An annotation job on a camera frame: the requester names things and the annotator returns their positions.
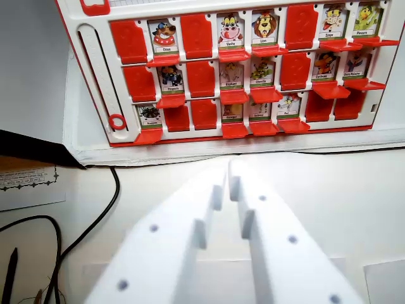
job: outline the cartoon cow card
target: cartoon cow card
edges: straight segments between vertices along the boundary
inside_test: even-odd
[[[252,12],[252,46],[277,44],[279,17],[273,9]]]
[[[323,7],[319,40],[343,39],[347,25],[347,10],[344,4],[329,4]]]
[[[220,63],[220,89],[243,88],[243,65],[239,62]]]
[[[275,62],[270,57],[252,57],[251,87],[267,87],[274,84]]]
[[[184,93],[183,75],[175,65],[158,67],[159,83],[162,94]]]
[[[155,55],[178,53],[176,26],[168,19],[149,20],[148,25]]]
[[[238,13],[219,14],[216,19],[219,49],[244,47],[244,22]]]
[[[317,52],[312,70],[312,81],[335,80],[340,57],[334,52]]]
[[[301,97],[297,93],[288,93],[277,103],[277,119],[299,117]]]

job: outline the cartoon dog card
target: cartoon dog card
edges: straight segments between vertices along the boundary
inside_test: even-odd
[[[216,19],[218,29],[218,47],[220,49],[243,48],[244,23],[238,13],[220,14]]]
[[[275,62],[270,57],[252,57],[251,87],[266,87],[274,84]]]
[[[177,54],[176,27],[168,19],[148,21],[153,52],[156,55]]]
[[[249,101],[249,121],[269,120],[271,105],[269,103],[255,103],[252,99]]]
[[[368,54],[363,50],[349,52],[344,67],[343,79],[366,77],[370,59],[371,54]]]
[[[175,65],[159,67],[158,75],[162,94],[184,93],[182,71]]]
[[[378,2],[359,3],[352,36],[355,38],[377,36],[382,13],[383,9],[378,7]]]
[[[220,89],[243,88],[243,65],[239,62],[220,63]]]
[[[335,80],[339,58],[334,52],[317,53],[312,70],[312,81]]]
[[[347,25],[344,4],[325,5],[322,11],[319,40],[343,39]]]
[[[153,129],[162,127],[161,115],[159,109],[152,103],[146,103],[142,106],[136,106],[140,127],[142,129]]]
[[[288,93],[277,103],[277,119],[299,117],[301,98],[297,93]]]
[[[222,122],[243,122],[243,104],[223,104]]]
[[[277,43],[278,18],[273,9],[252,12],[252,46]]]

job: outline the cartoon animal card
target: cartoon animal card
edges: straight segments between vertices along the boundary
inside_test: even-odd
[[[318,52],[315,55],[312,81],[335,80],[339,58],[334,52]]]
[[[354,22],[353,34],[355,38],[367,38],[378,35],[383,9],[378,2],[360,2]]]
[[[220,63],[220,89],[243,88],[243,65],[239,62]]]
[[[252,57],[251,87],[267,87],[274,84],[275,62],[270,57]]]
[[[155,55],[178,53],[176,26],[169,19],[149,20],[148,25]]]
[[[141,129],[160,128],[162,126],[160,111],[152,103],[135,106]]]
[[[274,9],[252,12],[252,46],[271,46],[277,43],[279,17]]]
[[[249,101],[249,121],[269,120],[271,112],[270,103],[255,103],[252,99]]]
[[[243,104],[221,105],[222,122],[243,122]]]
[[[175,65],[157,68],[162,94],[184,93],[182,71]]]
[[[344,4],[329,4],[323,7],[319,40],[343,39],[347,25],[347,10]]]
[[[364,78],[367,75],[371,54],[363,50],[351,51],[347,54],[343,79]]]
[[[299,117],[301,97],[297,93],[288,93],[277,103],[277,119]]]
[[[219,14],[216,18],[218,47],[237,49],[244,47],[244,21],[238,13]]]

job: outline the screw hole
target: screw hole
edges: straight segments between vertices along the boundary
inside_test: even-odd
[[[298,239],[295,236],[289,236],[289,242],[291,244],[297,244]]]
[[[124,291],[128,288],[128,282],[126,280],[121,280],[118,282],[117,288],[119,291]]]
[[[159,226],[155,225],[155,224],[151,225],[150,228],[149,228],[149,230],[151,232],[156,232],[156,231],[158,231],[158,229],[159,229]]]
[[[340,303],[340,298],[336,294],[333,294],[332,296],[330,296],[330,301],[333,304],[339,304]]]

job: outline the cartoon monkey card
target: cartoon monkey card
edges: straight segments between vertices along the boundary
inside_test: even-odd
[[[274,84],[275,62],[270,57],[251,58],[251,87],[267,87]]]
[[[274,9],[252,12],[252,46],[277,44],[279,17]]]
[[[255,103],[254,100],[249,101],[249,121],[269,120],[271,112],[270,103]]]
[[[317,52],[312,70],[312,81],[335,80],[339,59],[340,57],[334,52]]]
[[[135,106],[140,120],[141,129],[160,128],[162,126],[159,109],[152,103]]]
[[[323,7],[319,40],[343,39],[347,25],[347,10],[344,4],[329,4]]]
[[[216,18],[216,25],[220,49],[244,47],[244,21],[239,18],[238,13],[219,14]]]
[[[221,105],[222,122],[243,122],[243,104]]]
[[[239,62],[220,63],[220,89],[243,88],[243,65]]]
[[[169,19],[149,20],[153,53],[155,55],[177,54],[176,26],[170,24]]]
[[[301,97],[297,93],[288,93],[277,103],[277,119],[299,117]]]
[[[383,9],[378,2],[360,2],[354,22],[354,38],[375,37],[380,28]]]
[[[158,67],[157,70],[162,94],[184,93],[181,70],[175,65]]]

